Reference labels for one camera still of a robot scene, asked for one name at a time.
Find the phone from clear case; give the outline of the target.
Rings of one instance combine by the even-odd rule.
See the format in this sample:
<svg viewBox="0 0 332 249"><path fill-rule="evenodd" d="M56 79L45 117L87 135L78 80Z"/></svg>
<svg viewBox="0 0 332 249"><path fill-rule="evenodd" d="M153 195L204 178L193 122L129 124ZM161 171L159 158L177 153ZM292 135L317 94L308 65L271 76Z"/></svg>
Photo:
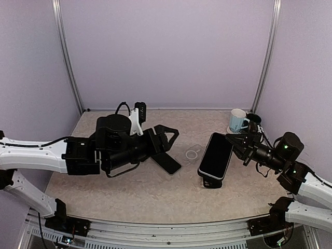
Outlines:
<svg viewBox="0 0 332 249"><path fill-rule="evenodd" d="M167 153L160 153L151 156L151 159L164 169L169 175L174 175L182 166Z"/></svg>

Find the clear phone case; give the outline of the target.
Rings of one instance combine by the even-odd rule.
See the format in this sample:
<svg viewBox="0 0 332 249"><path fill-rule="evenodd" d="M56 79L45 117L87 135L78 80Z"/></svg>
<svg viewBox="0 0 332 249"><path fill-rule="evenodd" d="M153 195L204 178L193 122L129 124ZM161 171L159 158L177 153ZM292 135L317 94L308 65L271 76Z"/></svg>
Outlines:
<svg viewBox="0 0 332 249"><path fill-rule="evenodd" d="M196 164L201 161L205 148L199 144L193 145L185 149L182 153L175 157L176 161L182 166Z"/></svg>

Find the black phone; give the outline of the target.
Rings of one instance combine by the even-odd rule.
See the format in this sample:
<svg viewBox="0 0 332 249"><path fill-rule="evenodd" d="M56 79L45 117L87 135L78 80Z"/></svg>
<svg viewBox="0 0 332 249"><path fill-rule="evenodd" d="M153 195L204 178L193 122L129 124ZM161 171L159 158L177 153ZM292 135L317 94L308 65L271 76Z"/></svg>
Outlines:
<svg viewBox="0 0 332 249"><path fill-rule="evenodd" d="M223 180L228 169L232 150L233 145L227 140L226 136L214 132L204 151L198 167L198 174L216 180Z"/></svg>

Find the black case of phone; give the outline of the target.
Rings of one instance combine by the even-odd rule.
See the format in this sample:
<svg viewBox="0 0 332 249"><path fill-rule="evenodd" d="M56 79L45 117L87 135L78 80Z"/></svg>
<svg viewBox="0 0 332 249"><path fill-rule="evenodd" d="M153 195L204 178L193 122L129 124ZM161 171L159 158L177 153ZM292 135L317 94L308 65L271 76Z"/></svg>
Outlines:
<svg viewBox="0 0 332 249"><path fill-rule="evenodd" d="M217 189L221 188L223 181L221 179L215 179L209 176L204 175L203 177L203 187L208 189Z"/></svg>

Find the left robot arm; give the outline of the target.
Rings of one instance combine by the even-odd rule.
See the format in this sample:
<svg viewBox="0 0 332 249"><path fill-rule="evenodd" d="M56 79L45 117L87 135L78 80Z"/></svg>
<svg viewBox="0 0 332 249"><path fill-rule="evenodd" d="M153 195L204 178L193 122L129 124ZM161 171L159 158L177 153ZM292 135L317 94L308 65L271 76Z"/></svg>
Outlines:
<svg viewBox="0 0 332 249"><path fill-rule="evenodd" d="M177 129L161 124L142 130L138 115L100 117L90 137L68 136L41 143L14 143L1 136L1 189L26 201L40 215L69 230L73 223L60 199L47 196L27 181L20 169L39 169L67 175L98 175L126 164L136 169L146 159L169 151L179 136Z"/></svg>

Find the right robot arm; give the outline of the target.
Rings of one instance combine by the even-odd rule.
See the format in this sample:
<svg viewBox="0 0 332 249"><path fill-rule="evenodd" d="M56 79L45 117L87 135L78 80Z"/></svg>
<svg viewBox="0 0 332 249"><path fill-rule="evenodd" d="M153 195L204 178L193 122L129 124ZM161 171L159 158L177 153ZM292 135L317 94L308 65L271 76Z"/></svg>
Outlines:
<svg viewBox="0 0 332 249"><path fill-rule="evenodd" d="M244 166L254 161L257 167L268 167L293 196L307 197L324 206L309 206L294 198L280 197L271 205L268 215L248 221L251 235L277 231L295 223L331 232L331 183L297 161L304 144L296 134L284 133L274 148L262 144L260 134L226 134L226 139Z"/></svg>

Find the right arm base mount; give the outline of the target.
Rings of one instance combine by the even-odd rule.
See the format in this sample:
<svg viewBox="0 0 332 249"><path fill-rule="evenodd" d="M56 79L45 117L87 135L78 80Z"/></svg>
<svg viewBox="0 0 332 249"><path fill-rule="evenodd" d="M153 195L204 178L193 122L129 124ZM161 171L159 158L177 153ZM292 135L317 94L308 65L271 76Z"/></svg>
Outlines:
<svg viewBox="0 0 332 249"><path fill-rule="evenodd" d="M249 219L247 221L248 229L251 236L258 236L265 233L271 233L286 228L292 228L294 223L286 222L284 218L276 216L263 216L259 218Z"/></svg>

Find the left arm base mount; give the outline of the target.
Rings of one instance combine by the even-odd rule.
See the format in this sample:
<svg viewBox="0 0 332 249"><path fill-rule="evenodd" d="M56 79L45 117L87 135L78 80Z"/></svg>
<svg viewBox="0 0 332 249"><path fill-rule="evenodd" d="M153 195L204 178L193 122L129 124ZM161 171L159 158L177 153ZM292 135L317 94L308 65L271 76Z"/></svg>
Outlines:
<svg viewBox="0 0 332 249"><path fill-rule="evenodd" d="M74 236L87 237L90 229L91 221L76 217L67 216L65 220L52 217L46 218L45 227L72 234Z"/></svg>

